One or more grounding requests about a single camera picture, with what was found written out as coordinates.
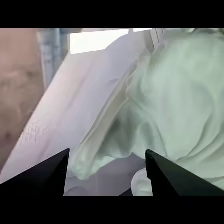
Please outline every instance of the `brown surface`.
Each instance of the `brown surface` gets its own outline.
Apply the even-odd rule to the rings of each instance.
[[[34,28],[0,28],[0,170],[43,94]]]

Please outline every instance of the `white surface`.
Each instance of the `white surface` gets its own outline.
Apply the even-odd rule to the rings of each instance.
[[[3,167],[0,182],[80,144],[118,80],[145,48],[143,33],[122,36],[102,51],[66,56]]]

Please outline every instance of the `light green cloth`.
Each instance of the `light green cloth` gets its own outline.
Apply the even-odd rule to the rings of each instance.
[[[70,165],[81,179],[131,152],[144,158],[149,148],[224,189],[224,40],[205,33],[168,40],[141,58],[94,156]]]

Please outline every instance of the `white light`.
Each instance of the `white light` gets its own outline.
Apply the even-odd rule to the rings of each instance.
[[[151,30],[152,28],[133,28],[133,32],[139,32],[144,30]]]
[[[70,34],[70,54],[103,50],[119,37],[128,34],[128,29],[105,30]]]

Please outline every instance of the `black triangular object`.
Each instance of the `black triangular object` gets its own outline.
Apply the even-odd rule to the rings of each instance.
[[[153,196],[224,196],[224,191],[159,154],[146,150]]]
[[[63,196],[69,149],[0,184],[0,195]]]

